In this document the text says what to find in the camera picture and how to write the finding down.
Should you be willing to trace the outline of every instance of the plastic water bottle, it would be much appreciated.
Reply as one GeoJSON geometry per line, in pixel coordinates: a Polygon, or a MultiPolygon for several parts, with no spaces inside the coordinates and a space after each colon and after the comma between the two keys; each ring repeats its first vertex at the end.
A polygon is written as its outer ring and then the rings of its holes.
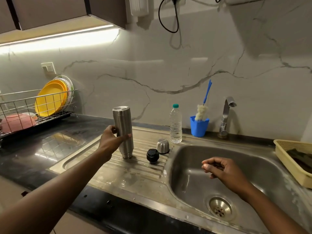
{"type": "Polygon", "coordinates": [[[172,143],[181,143],[182,141],[182,114],[179,110],[179,104],[174,104],[170,113],[170,139],[172,143]]]}

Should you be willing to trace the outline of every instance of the white water filter housing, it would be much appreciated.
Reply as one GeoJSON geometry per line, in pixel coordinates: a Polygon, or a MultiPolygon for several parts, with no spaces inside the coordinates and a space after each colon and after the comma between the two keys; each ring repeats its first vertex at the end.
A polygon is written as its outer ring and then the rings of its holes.
{"type": "Polygon", "coordinates": [[[130,0],[131,15],[145,16],[149,14],[149,0],[130,0]]]}

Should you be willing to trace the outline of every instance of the blue brush handle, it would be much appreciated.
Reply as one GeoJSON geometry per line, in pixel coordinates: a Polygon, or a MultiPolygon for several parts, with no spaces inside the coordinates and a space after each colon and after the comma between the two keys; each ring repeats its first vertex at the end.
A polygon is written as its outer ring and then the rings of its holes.
{"type": "Polygon", "coordinates": [[[208,84],[208,89],[207,89],[207,93],[206,93],[206,96],[205,96],[205,99],[204,99],[204,104],[206,103],[206,100],[207,100],[207,96],[208,96],[208,93],[209,93],[209,90],[210,90],[210,87],[213,83],[211,82],[211,80],[209,80],[209,84],[208,84]]]}

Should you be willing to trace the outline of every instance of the black bottle stopper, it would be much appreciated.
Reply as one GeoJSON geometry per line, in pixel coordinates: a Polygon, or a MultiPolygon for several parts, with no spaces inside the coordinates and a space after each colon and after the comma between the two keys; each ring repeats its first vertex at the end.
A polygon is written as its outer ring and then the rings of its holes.
{"type": "Polygon", "coordinates": [[[147,160],[150,162],[150,164],[157,163],[159,159],[159,153],[157,149],[149,149],[146,154],[147,160]]]}

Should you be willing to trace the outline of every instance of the granite countertop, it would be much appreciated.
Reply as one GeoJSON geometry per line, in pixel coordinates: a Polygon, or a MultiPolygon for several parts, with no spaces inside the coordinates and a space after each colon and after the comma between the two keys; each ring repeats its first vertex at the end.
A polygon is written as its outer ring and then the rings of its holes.
{"type": "MultiPolygon", "coordinates": [[[[91,142],[111,124],[114,124],[112,119],[71,115],[37,127],[27,137],[3,144],[0,149],[0,176],[34,190],[57,176],[48,168],[91,142]]],[[[168,129],[142,123],[134,125],[168,129]]],[[[69,210],[108,233],[212,234],[90,186],[83,189],[69,210]]]]}

